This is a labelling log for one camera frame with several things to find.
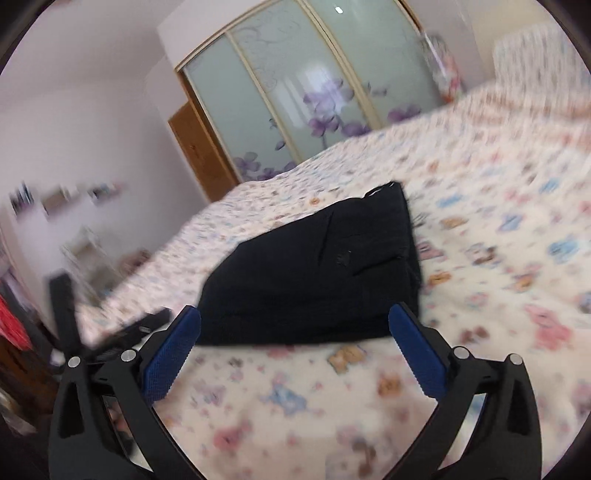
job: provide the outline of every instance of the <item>white wall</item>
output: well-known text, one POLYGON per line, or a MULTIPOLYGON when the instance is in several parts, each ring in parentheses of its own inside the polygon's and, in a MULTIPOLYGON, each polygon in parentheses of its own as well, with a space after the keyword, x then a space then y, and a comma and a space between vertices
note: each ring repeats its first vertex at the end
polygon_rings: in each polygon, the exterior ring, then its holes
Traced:
POLYGON ((158 249, 204 206, 142 80, 61 90, 3 111, 0 152, 0 227, 46 315, 44 277, 64 265, 59 246, 82 225, 118 258, 137 248, 158 249), (50 220, 39 208, 16 220, 8 194, 23 180, 43 193, 104 181, 127 187, 101 206, 85 197, 50 220))
POLYGON ((529 25, 552 21, 536 0, 463 0, 472 20, 476 44, 486 75, 494 77, 492 53, 495 42, 529 25))
POLYGON ((470 19, 461 0, 407 0, 407 4, 427 32, 441 35, 453 53, 468 89, 491 78, 486 75, 470 19))
POLYGON ((209 199, 205 195, 201 184, 195 177, 195 173, 187 163, 187 158, 181 150, 178 141, 168 124, 170 117, 187 103, 188 99, 183 87, 178 81, 178 77, 172 65, 166 57, 162 57, 148 73, 148 76, 145 79, 145 91, 151 102, 157 108, 163 126, 175 146, 180 162, 192 179, 195 188, 199 191, 202 203, 204 205, 208 204, 209 199))
POLYGON ((201 43, 261 0, 185 0, 159 26, 158 35, 176 67, 201 43))

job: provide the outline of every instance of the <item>wooden door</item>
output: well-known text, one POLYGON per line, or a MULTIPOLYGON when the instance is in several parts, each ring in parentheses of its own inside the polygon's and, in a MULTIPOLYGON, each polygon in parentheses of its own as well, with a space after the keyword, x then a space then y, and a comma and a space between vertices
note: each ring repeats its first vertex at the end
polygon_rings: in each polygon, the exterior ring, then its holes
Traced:
POLYGON ((199 106, 196 109, 201 118, 191 104, 186 103, 168 124, 203 190, 215 202, 238 185, 238 180, 203 111, 199 106))

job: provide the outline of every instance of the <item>bed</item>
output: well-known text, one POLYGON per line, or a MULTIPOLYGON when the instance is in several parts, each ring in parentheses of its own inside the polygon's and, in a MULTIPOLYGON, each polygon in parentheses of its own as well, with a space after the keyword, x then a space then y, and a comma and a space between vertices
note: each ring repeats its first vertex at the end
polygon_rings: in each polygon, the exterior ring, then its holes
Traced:
MULTIPOLYGON (((564 60, 552 74, 518 73, 523 62, 543 63, 547 49, 572 48, 556 28, 501 42, 498 80, 454 105, 238 186, 101 309, 80 306, 83 340, 94 344, 163 306, 178 313, 238 243, 398 180, 425 278, 421 320, 476 356, 524 357, 549 471, 591 410, 589 72, 573 57, 567 80, 564 60)), ((552 70, 548 61, 544 69, 552 70)), ((446 462, 461 455, 482 401, 475 398, 446 462)), ((379 480, 434 406, 396 343, 377 339, 194 348, 155 408, 210 480, 379 480)))

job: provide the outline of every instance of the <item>red clothing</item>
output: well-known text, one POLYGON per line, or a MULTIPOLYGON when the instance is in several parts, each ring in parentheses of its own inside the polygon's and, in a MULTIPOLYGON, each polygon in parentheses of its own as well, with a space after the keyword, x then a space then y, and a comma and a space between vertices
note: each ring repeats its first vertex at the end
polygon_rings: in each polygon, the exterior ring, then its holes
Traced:
POLYGON ((31 350, 31 340, 21 322, 10 312, 0 297, 0 335, 20 350, 31 350))

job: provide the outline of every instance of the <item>sliding wardrobe door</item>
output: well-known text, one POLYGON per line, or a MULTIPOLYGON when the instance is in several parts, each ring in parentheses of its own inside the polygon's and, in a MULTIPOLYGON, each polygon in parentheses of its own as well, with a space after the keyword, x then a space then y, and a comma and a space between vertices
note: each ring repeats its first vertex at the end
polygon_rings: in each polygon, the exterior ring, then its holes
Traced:
POLYGON ((384 125, 441 105, 418 33, 394 0, 304 0, 361 80, 384 125))
POLYGON ((334 52, 295 0, 272 4, 229 37, 302 159, 370 130, 334 52))
POLYGON ((184 72, 207 110, 241 180, 267 180, 296 160, 227 37, 199 53, 184 72))

